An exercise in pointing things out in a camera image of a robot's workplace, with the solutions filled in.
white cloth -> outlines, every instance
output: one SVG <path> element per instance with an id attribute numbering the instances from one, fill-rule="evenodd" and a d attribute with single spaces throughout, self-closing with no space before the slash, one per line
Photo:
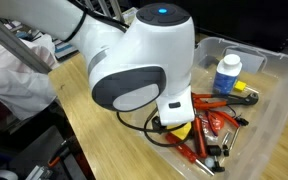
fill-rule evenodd
<path id="1" fill-rule="evenodd" d="M 45 47 L 23 41 L 51 68 L 58 67 Z M 20 120 L 32 117 L 56 98 L 49 78 L 35 73 L 0 45 L 0 101 Z"/>

screwdriver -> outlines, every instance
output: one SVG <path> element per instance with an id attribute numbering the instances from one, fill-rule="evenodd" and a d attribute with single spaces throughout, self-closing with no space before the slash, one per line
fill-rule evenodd
<path id="1" fill-rule="evenodd" d="M 180 142 L 181 140 L 173 135 L 172 133 L 168 133 L 165 136 L 165 139 L 171 143 L 175 144 Z M 181 144 L 175 147 L 183 156 L 185 156 L 191 163 L 195 163 L 199 167 L 201 167 L 204 171 L 206 171 L 209 175 L 214 176 L 214 172 L 211 171 L 208 167 L 206 167 L 201 161 L 197 159 L 197 155 L 186 145 Z"/>
<path id="2" fill-rule="evenodd" d="M 194 143 L 196 154 L 201 158 L 207 157 L 205 134 L 203 131 L 202 120 L 196 116 L 192 122 L 194 132 Z"/>

blue indicator light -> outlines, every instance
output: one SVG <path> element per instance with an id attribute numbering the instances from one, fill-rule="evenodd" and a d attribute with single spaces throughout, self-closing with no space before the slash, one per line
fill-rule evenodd
<path id="1" fill-rule="evenodd" d="M 167 13 L 167 9 L 161 8 L 158 10 L 158 12 L 161 14 L 165 14 L 165 13 Z"/>

red-handled pliers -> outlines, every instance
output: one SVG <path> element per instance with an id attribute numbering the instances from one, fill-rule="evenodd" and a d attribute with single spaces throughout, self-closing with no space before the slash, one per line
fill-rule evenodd
<path id="1" fill-rule="evenodd" d="M 211 108 L 223 107 L 227 105 L 254 105 L 258 102 L 258 94 L 251 93 L 247 97 L 236 96 L 232 94 L 195 94 L 192 93 L 194 108 L 198 110 L 207 110 Z M 203 102 L 201 98 L 220 98 L 225 99 L 219 102 Z"/>

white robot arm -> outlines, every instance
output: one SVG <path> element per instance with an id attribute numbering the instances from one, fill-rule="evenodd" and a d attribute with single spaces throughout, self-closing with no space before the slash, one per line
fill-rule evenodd
<path id="1" fill-rule="evenodd" d="M 156 100 L 162 125 L 194 119 L 194 26 L 178 6 L 143 7 L 126 33 L 74 0 L 0 0 L 0 17 L 62 40 L 70 37 L 85 57 L 91 94 L 100 106 L 128 112 Z"/>

